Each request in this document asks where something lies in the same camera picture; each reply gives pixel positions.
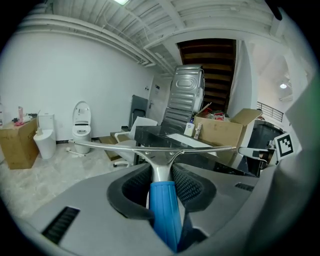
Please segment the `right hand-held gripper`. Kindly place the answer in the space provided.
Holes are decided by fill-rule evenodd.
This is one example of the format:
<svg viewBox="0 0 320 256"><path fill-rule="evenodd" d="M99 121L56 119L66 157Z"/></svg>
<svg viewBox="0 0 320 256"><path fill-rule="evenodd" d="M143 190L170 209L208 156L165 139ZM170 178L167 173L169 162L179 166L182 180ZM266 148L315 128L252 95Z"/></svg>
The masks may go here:
<svg viewBox="0 0 320 256"><path fill-rule="evenodd" d="M239 147L238 153L251 158L260 159L265 166L276 166L281 160L294 153L294 146L290 133L284 133L270 140L267 148L259 150L256 148Z"/></svg>

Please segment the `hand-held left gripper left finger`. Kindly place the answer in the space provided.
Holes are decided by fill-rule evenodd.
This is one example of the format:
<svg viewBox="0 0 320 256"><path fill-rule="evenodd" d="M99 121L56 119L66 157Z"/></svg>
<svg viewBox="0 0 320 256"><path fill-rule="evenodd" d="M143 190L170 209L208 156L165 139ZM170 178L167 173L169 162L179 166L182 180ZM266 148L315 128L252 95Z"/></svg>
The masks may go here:
<svg viewBox="0 0 320 256"><path fill-rule="evenodd" d="M151 167L84 179L41 206L24 233L46 254L171 254L147 209Z"/></svg>

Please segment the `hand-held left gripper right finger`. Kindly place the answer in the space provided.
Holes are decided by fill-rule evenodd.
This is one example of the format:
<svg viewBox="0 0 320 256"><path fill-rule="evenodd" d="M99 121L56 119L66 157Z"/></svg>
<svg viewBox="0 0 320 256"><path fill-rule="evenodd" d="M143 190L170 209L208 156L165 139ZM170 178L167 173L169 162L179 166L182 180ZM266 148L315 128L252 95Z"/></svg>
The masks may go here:
<svg viewBox="0 0 320 256"><path fill-rule="evenodd" d="M179 248L189 248L211 237L240 210L258 178L220 173L175 163L172 177L184 207Z"/></svg>

